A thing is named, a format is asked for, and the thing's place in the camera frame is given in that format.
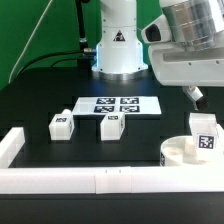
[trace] black table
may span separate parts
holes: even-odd
[[[224,88],[203,88],[206,113],[223,125]],[[162,115],[127,115],[120,141],[101,142],[103,116],[75,116],[70,141],[50,140],[54,114],[78,97],[158,96]],[[12,168],[159,166],[160,145],[190,135],[195,112],[180,87],[148,77],[114,82],[85,69],[31,69],[0,92],[0,136],[24,127],[26,143]],[[0,195],[0,223],[223,223],[224,193],[119,195]]]

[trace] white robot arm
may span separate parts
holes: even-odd
[[[224,86],[223,0],[160,0],[160,7],[142,31],[154,73],[163,85],[182,86],[200,109],[196,86]]]

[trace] green background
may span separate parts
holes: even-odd
[[[49,0],[0,1],[0,90],[8,84],[9,74],[48,2]],[[91,0],[82,6],[89,47],[95,48],[101,39],[100,0]],[[160,14],[159,0],[137,0],[138,37],[141,41],[140,29]],[[144,44],[144,61],[149,63],[147,48]],[[26,62],[40,55],[76,49],[79,49],[79,35],[75,0],[54,0],[16,72]],[[35,67],[49,66],[51,62],[45,60],[36,63]]]

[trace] white paper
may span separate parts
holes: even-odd
[[[108,112],[161,114],[161,109],[158,97],[81,97],[78,99],[72,114],[105,115]]]

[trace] black surface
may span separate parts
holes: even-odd
[[[223,125],[224,88],[204,88]],[[77,116],[69,142],[51,142],[54,114],[72,109],[78,97],[158,96],[161,116],[126,116],[120,141],[102,143],[102,116]],[[161,143],[189,135],[195,112],[182,88],[149,77],[128,82],[93,79],[86,70],[33,69],[0,92],[0,136],[25,128],[26,144],[11,167],[151,166]],[[0,195],[0,223],[223,223],[224,193],[121,195]]]

